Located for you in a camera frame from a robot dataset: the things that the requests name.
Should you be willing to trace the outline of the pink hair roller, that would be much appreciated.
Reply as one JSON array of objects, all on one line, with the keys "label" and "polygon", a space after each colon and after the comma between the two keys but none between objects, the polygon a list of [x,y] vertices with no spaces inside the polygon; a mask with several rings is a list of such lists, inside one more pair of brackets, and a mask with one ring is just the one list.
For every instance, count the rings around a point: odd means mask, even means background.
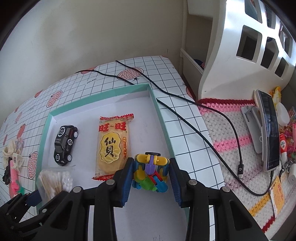
[{"label": "pink hair roller", "polygon": [[18,194],[24,194],[24,188],[19,182],[18,179],[18,171],[14,167],[13,160],[10,160],[10,175],[11,175],[11,182],[10,182],[10,195],[11,198],[17,196]]}]

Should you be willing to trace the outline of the black hair clip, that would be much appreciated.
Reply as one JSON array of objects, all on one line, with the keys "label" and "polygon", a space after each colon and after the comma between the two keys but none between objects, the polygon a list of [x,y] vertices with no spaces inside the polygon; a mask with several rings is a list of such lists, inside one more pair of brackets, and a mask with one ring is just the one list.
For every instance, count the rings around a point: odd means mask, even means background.
[{"label": "black hair clip", "polygon": [[9,185],[9,183],[11,182],[11,171],[10,171],[10,161],[12,160],[11,157],[9,157],[8,159],[8,165],[6,166],[4,175],[3,175],[3,182],[5,183],[5,185]]}]

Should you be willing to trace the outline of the bag of cotton swabs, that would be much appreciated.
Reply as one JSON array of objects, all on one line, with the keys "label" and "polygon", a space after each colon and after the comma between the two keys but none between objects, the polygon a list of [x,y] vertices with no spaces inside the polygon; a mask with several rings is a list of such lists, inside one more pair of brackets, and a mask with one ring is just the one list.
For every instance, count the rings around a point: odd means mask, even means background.
[{"label": "bag of cotton swabs", "polygon": [[72,172],[74,166],[52,167],[43,169],[37,176],[37,189],[45,204],[57,196],[60,192],[70,192],[73,188]]}]

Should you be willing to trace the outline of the cream lace scrunchie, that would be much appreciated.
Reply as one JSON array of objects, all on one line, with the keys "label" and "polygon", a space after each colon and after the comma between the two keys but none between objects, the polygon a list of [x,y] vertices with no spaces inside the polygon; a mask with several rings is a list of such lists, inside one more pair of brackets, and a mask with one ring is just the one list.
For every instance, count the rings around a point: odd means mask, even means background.
[{"label": "cream lace scrunchie", "polygon": [[24,146],[22,138],[11,140],[10,143],[3,149],[3,167],[6,168],[10,164],[9,158],[12,158],[13,169],[19,170],[24,162],[24,157],[21,155]]}]

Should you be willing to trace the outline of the rice cracker snack packet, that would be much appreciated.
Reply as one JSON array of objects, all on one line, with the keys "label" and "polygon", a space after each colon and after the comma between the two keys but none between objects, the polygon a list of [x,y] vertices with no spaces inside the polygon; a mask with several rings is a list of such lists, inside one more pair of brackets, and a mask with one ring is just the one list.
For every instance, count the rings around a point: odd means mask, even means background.
[{"label": "rice cracker snack packet", "polygon": [[106,181],[124,168],[128,159],[129,122],[132,113],[99,119],[94,180]]}]

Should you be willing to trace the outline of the black toy car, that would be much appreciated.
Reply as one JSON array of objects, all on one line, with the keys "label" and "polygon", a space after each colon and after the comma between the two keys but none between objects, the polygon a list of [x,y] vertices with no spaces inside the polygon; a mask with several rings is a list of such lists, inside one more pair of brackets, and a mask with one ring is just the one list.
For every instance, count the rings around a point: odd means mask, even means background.
[{"label": "black toy car", "polygon": [[61,126],[54,142],[54,160],[60,166],[72,161],[71,151],[78,138],[78,128],[72,125]]}]

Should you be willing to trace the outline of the colourful plastic block toy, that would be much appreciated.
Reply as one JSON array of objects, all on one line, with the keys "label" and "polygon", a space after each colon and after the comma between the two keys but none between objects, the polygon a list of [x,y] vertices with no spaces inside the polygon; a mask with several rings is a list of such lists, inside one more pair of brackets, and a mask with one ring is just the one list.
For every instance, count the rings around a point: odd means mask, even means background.
[{"label": "colourful plastic block toy", "polygon": [[165,193],[170,160],[159,153],[137,154],[133,163],[132,187]]}]

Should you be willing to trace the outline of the orange paper tag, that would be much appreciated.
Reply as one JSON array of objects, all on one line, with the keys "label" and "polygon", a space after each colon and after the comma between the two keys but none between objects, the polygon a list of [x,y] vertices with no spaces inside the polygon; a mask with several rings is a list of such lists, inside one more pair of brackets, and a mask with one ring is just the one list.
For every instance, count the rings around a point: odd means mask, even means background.
[{"label": "orange paper tag", "polygon": [[269,189],[269,195],[273,205],[274,216],[275,218],[277,218],[285,203],[285,197],[283,194],[281,181],[278,176],[276,177],[273,184],[271,185],[271,188]]}]

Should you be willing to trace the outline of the crocheted pink white mat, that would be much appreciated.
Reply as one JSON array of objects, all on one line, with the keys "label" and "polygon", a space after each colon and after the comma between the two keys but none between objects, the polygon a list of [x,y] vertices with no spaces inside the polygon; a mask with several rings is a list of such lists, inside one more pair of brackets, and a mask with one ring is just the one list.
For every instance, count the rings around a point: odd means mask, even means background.
[{"label": "crocheted pink white mat", "polygon": [[[241,113],[242,107],[254,105],[254,101],[205,98],[198,102],[207,106],[207,108],[199,108],[199,111],[216,151],[234,173],[238,170],[239,162],[243,161],[243,183],[255,193],[265,192],[269,185],[270,175],[263,171],[261,155],[254,150],[251,135]],[[279,214],[274,215],[269,194],[260,197],[250,194],[223,164],[220,166],[226,185],[248,209],[267,238],[271,239],[295,206],[295,187],[290,185],[287,173],[280,174],[280,168],[274,172],[274,177],[280,176],[285,199]]]}]

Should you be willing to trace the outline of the smartphone on stand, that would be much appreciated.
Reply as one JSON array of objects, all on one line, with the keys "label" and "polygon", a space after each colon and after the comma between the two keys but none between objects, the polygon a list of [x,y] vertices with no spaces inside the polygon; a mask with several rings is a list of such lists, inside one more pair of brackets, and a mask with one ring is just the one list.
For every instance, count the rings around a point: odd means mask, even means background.
[{"label": "smartphone on stand", "polygon": [[255,99],[261,117],[262,161],[264,172],[274,171],[280,165],[280,132],[273,99],[262,90],[255,90]]}]

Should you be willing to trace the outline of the teal shallow cardboard box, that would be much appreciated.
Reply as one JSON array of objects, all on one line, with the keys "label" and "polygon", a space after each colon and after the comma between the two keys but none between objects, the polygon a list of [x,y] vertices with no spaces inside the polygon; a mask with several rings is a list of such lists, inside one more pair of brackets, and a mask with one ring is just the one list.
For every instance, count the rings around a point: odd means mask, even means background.
[{"label": "teal shallow cardboard box", "polygon": [[[94,180],[98,128],[101,116],[133,114],[128,124],[128,155],[145,152],[170,157],[172,148],[152,89],[146,84],[109,90],[66,104],[50,111],[38,151],[36,171],[58,169],[54,140],[63,125],[78,129],[78,138],[68,164],[74,186],[96,187]],[[165,193],[132,188],[123,208],[116,208],[115,226],[118,240],[184,240],[187,220],[185,211],[175,202],[171,189]]]}]

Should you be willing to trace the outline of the pomegranate grid tablecloth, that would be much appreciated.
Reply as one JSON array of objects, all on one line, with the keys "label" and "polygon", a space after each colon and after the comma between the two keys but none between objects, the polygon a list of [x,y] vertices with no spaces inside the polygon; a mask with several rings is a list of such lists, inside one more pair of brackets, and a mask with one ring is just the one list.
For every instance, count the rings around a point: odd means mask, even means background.
[{"label": "pomegranate grid tablecloth", "polygon": [[189,92],[182,78],[168,58],[149,56],[80,71],[36,93],[6,118],[1,124],[1,147],[11,140],[23,139],[20,182],[25,192],[36,188],[32,164],[37,160],[50,111],[130,83],[148,83],[154,91],[179,167],[207,187],[224,185],[218,158],[209,147],[209,132],[198,107],[189,103]]}]

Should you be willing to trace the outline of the red white glue bottle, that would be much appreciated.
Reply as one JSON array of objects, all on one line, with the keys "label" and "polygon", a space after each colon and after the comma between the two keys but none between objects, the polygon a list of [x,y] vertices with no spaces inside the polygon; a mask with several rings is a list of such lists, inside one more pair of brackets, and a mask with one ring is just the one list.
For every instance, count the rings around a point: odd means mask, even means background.
[{"label": "red white glue bottle", "polygon": [[280,134],[280,157],[283,163],[287,161],[287,141],[283,133]]}]

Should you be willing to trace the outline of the grey phone stand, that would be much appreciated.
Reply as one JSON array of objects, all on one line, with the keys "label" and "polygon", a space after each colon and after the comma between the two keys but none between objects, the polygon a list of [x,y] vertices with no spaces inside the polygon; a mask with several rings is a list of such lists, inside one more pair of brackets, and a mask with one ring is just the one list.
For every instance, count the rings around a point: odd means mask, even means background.
[{"label": "grey phone stand", "polygon": [[252,105],[241,107],[242,115],[251,135],[252,143],[257,154],[262,153],[262,122],[259,108]]}]

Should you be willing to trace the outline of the white round container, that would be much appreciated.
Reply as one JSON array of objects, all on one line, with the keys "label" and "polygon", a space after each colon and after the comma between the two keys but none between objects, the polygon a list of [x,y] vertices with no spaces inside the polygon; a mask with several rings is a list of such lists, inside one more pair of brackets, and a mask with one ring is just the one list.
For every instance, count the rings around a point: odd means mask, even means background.
[{"label": "white round container", "polygon": [[277,121],[280,126],[287,126],[290,122],[290,117],[286,107],[281,103],[276,104]]}]

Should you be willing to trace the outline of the white cutout headboard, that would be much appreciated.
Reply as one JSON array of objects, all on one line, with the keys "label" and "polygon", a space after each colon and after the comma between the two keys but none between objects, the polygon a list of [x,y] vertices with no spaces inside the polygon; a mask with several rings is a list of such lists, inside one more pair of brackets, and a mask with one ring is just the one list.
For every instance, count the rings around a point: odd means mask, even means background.
[{"label": "white cutout headboard", "polygon": [[272,1],[218,1],[216,35],[199,99],[251,99],[284,89],[295,71],[295,33]]}]

